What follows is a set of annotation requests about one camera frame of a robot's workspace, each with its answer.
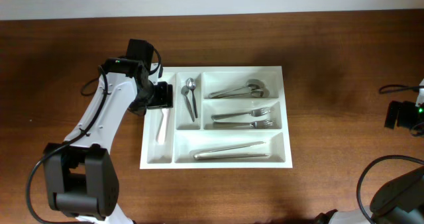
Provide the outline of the small steel teaspoon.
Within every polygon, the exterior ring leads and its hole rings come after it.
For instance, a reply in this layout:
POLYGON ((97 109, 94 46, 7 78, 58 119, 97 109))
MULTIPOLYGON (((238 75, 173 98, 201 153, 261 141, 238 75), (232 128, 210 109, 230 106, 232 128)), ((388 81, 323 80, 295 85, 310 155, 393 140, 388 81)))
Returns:
POLYGON ((190 103, 190 101, 189 101, 189 99, 188 99, 188 93, 189 93, 189 88, 188 88, 188 86, 183 86, 183 88, 182 88, 182 90, 181 90, 181 94, 183 95, 183 97, 184 97, 184 100, 185 100, 185 104, 186 104, 186 107, 187 107, 187 110, 188 110, 188 112, 189 112, 189 115, 190 115, 190 117, 191 117, 191 120, 194 122, 195 121, 195 115, 194 115, 194 113, 193 113, 193 109, 191 108, 191 103, 190 103))
POLYGON ((191 91, 194 115, 195 115, 195 118, 198 118, 197 103, 196 103, 195 94, 194 94, 194 91, 196 89, 195 80, 193 78, 188 78, 186 81, 186 86, 188 86, 189 90, 191 91))

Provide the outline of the white plastic knife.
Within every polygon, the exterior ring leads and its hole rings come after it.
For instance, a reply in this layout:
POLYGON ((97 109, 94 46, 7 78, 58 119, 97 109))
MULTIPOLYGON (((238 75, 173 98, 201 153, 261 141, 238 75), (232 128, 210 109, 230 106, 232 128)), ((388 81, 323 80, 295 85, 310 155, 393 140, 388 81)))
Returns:
POLYGON ((166 141, 166 135, 167 135, 167 130, 168 130, 168 121, 169 121, 169 117, 170 117, 170 111, 171 109, 162 109, 162 120, 160 122, 160 126, 158 129, 158 134, 156 136, 156 142, 159 145, 163 145, 165 144, 166 141))

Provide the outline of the steel tablespoon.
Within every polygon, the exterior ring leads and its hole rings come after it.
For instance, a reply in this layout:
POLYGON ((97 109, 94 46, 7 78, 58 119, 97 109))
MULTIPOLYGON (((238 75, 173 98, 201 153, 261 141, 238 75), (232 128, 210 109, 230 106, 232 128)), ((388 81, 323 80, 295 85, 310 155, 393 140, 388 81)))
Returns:
POLYGON ((244 93, 235 93, 235 94, 229 94, 229 95, 218 95, 216 99, 223 99, 223 98, 232 98, 232 97, 242 97, 242 96, 249 96, 249 97, 255 97, 255 98, 267 98, 270 94, 270 91, 266 88, 259 88, 259 89, 252 89, 248 92, 244 93))
POLYGON ((260 89, 260 88, 263 88, 263 87, 265 87, 265 84, 262 81, 256 80, 256 79, 250 79, 250 80, 247 80, 246 83, 244 85, 240 86, 240 87, 233 87, 233 88, 224 89, 224 90, 221 90, 221 91, 216 91, 216 92, 210 93, 208 95, 208 98, 212 99, 212 98, 217 97, 219 95, 223 95, 225 93, 244 89, 244 88, 260 89))

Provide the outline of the steel fork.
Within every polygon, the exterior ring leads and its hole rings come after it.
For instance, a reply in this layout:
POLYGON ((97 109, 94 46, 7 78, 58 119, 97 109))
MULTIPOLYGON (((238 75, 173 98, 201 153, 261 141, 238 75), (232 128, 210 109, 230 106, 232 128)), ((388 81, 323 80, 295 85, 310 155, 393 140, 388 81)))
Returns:
POLYGON ((271 107, 263 107, 258 109, 253 109, 250 111, 244 111, 240 113, 227 113, 227 114, 220 114, 220 115, 212 115, 211 118, 214 121, 221 120, 221 119, 228 119, 231 117, 237 117, 241 115, 249 115, 251 117, 261 117, 263 115, 266 115, 272 111, 271 107))
POLYGON ((276 125, 273 120, 260 120, 252 122, 213 122, 212 126, 216 129, 230 129, 230 128, 252 128, 252 129, 268 129, 276 125))

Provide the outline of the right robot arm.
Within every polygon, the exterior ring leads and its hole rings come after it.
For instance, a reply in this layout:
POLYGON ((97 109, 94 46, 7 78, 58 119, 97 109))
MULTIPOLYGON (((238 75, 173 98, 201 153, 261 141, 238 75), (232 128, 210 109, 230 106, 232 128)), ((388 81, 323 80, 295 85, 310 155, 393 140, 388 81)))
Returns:
MULTIPOLYGON (((423 136, 423 103, 392 101, 384 126, 403 127, 415 137, 423 136)), ((320 213, 313 223, 422 223, 423 222, 423 160, 405 155, 381 156, 369 163, 356 185, 358 209, 342 212, 336 209, 320 213), (374 195, 369 206, 361 199, 362 183, 375 165, 386 160, 405 160, 420 167, 386 182, 374 195)))

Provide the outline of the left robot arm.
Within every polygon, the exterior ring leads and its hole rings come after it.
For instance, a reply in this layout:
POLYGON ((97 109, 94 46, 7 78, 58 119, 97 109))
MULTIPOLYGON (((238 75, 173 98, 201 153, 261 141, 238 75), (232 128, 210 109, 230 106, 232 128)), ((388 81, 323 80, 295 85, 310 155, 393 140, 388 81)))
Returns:
POLYGON ((50 208, 74 223, 132 223, 118 205, 119 180, 110 151, 127 111, 173 106, 172 85, 161 82, 157 49, 131 39, 125 55, 99 67, 98 86, 88 108, 63 142, 49 143, 37 163, 43 167, 50 208))

